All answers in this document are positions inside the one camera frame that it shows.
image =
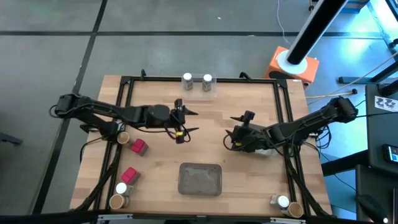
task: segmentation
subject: white cable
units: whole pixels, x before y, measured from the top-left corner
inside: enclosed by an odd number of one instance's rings
[[[339,88],[339,89],[337,89],[337,90],[335,90],[335,91],[333,91],[333,92],[331,92],[331,93],[329,93],[329,94],[327,94],[327,95],[325,95],[325,96],[323,96],[323,97],[321,97],[321,98],[319,98],[319,99],[317,99],[317,100],[315,100],[315,101],[309,103],[308,105],[311,105],[311,104],[313,104],[313,103],[315,103],[315,102],[318,102],[318,101],[324,99],[325,97],[328,97],[328,96],[330,96],[330,95],[336,93],[337,91],[340,91],[340,90],[346,88],[347,86],[352,85],[352,84],[354,84],[354,83],[360,81],[360,80],[363,79],[364,77],[370,75],[370,74],[371,74],[372,72],[374,72],[376,69],[380,68],[381,65],[384,65],[386,62],[388,62],[388,60],[392,59],[392,58],[393,58],[394,56],[396,56],[397,54],[398,54],[398,52],[396,52],[395,54],[391,55],[391,57],[387,58],[387,60],[383,61],[383,63],[381,63],[380,65],[376,66],[376,68],[372,69],[370,72],[368,72],[368,73],[365,74],[364,76],[355,79],[355,80],[352,81],[351,83],[342,86],[341,88]]]
[[[277,20],[278,20],[279,27],[282,29],[282,36],[284,37],[284,40],[289,44],[289,46],[292,46],[292,45],[290,44],[290,42],[285,38],[285,30],[284,30],[284,28],[282,27],[282,24],[280,23],[280,19],[279,19],[279,0],[278,0],[278,8],[276,9],[276,18],[277,18]]]

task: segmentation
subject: white bottle cap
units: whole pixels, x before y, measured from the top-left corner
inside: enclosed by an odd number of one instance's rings
[[[123,194],[127,190],[127,185],[125,183],[118,183],[116,186],[116,193]]]
[[[289,199],[286,196],[281,195],[278,197],[278,204],[282,208],[287,208],[289,206]]]
[[[212,78],[213,78],[213,77],[211,77],[210,74],[206,74],[206,75],[203,76],[203,79],[204,79],[204,81],[206,81],[206,82],[210,82]]]
[[[184,80],[190,80],[190,79],[192,78],[192,75],[191,75],[191,73],[185,73],[185,74],[182,76],[182,78],[183,78]]]

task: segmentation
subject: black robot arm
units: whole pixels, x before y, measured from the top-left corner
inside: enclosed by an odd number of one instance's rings
[[[58,118],[76,118],[84,122],[80,127],[88,133],[95,128],[101,133],[105,140],[115,142],[119,125],[115,121],[104,121],[96,114],[120,119],[126,125],[133,128],[164,128],[169,136],[176,140],[176,143],[183,143],[184,137],[190,131],[185,129],[185,115],[197,115],[182,104],[181,99],[174,102],[174,109],[170,110],[165,105],[144,105],[120,107],[108,103],[93,100],[87,96],[77,94],[62,95],[54,105],[54,113]],[[174,128],[175,137],[168,131]]]
[[[348,123],[353,121],[358,115],[358,110],[349,99],[339,97],[331,99],[320,110],[289,123],[274,124],[268,127],[249,124],[250,120],[253,120],[254,115],[253,112],[246,111],[240,118],[232,118],[243,122],[243,124],[242,126],[235,126],[233,132],[227,131],[228,134],[226,137],[229,136],[233,143],[233,146],[228,148],[229,150],[255,152],[257,149],[276,149],[284,144],[290,144],[292,147],[299,146],[308,138],[310,133],[317,132],[320,128],[330,123]],[[319,216],[330,216],[316,202],[310,191],[301,181],[290,160],[290,155],[283,154],[283,157],[287,173],[297,183],[314,212]]]

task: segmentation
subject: red block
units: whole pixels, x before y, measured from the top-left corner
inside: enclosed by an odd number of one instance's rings
[[[139,176],[140,173],[138,173],[134,168],[129,167],[126,171],[124,171],[121,179],[126,184],[134,184]]]
[[[140,156],[143,156],[148,149],[148,145],[142,139],[136,139],[131,145],[131,150]]]

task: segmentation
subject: wooden table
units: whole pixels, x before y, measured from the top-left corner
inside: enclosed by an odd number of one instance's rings
[[[98,100],[114,104],[120,79],[121,76],[105,76]],[[287,84],[294,119],[305,116],[308,108],[301,82],[287,80]],[[123,95],[122,105],[127,94]],[[173,108],[174,100],[179,97],[180,82],[136,81],[131,105],[165,104]],[[280,98],[284,120],[287,121],[282,90]],[[134,138],[144,139],[149,149],[143,157],[127,149],[122,151],[117,182],[128,167],[137,169],[142,176],[135,184],[128,208],[114,212],[283,217],[278,209],[269,205],[274,194],[289,196],[282,156],[232,152],[222,144],[225,129],[232,130],[234,125],[239,124],[230,116],[240,116],[251,110],[256,113],[253,123],[268,126],[278,122],[272,85],[217,83],[214,101],[184,103],[190,110],[199,113],[198,116],[187,116],[187,128],[200,128],[191,133],[192,141],[189,143],[177,145],[165,133],[149,134],[126,128]],[[91,133],[88,141],[98,137],[98,133]],[[105,142],[98,142],[86,146],[70,208],[79,206],[97,184],[105,145]],[[309,191],[323,209],[331,213],[318,152],[303,145],[301,160]],[[223,171],[221,195],[199,197],[179,194],[178,170],[183,162],[219,164]],[[301,203],[297,186],[295,191],[297,201]],[[108,186],[105,186],[100,208],[104,208],[107,193]]]

